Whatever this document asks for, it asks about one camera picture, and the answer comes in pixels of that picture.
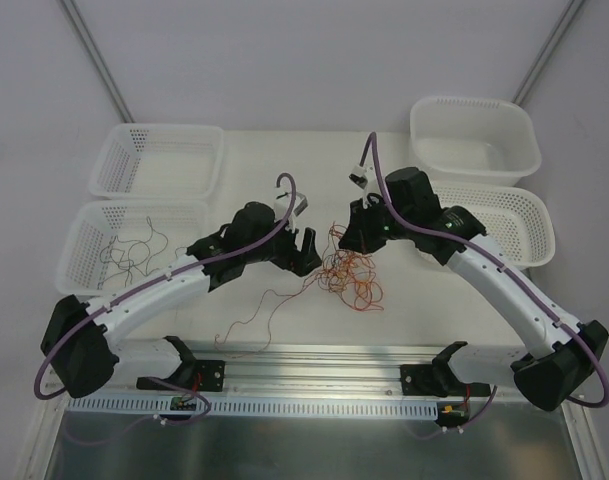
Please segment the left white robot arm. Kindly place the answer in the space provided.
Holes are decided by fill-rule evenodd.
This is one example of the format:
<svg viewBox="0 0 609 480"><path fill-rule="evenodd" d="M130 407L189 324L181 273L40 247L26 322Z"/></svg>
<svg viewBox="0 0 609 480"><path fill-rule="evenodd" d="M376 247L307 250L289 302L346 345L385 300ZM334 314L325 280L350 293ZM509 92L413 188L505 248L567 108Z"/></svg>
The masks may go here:
<svg viewBox="0 0 609 480"><path fill-rule="evenodd" d="M158 314L238 279L248 265L269 262L298 277L320 267L315 231L305 229L303 241L296 241L295 220L306 207L304 200L290 205L285 198L272 206L249 202L159 275L88 301L74 295L59 300L40 344L44 361L34 380L35 396L51 397L41 389L48 369L60 380L60 391L72 398L113 380L140 390L195 392L206 383L209 367L184 341L173 335L131 340L129 334Z"/></svg>

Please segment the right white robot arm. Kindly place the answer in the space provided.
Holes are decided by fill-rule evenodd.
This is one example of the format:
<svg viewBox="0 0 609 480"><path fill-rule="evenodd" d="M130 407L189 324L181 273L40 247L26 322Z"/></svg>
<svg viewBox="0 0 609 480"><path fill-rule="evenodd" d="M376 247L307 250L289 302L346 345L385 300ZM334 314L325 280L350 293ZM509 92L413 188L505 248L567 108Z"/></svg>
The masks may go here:
<svg viewBox="0 0 609 480"><path fill-rule="evenodd" d="M363 195L350 204L341 249L371 254L392 240L412 241L480 293L522 341L516 349L456 341L413 375L417 390L446 397L472 383L508 386L553 411L592 374L605 375L599 361L607 329L555 305L510 264L471 212L441 206L424 172L406 167L379 181L374 169L357 166L349 178Z"/></svg>

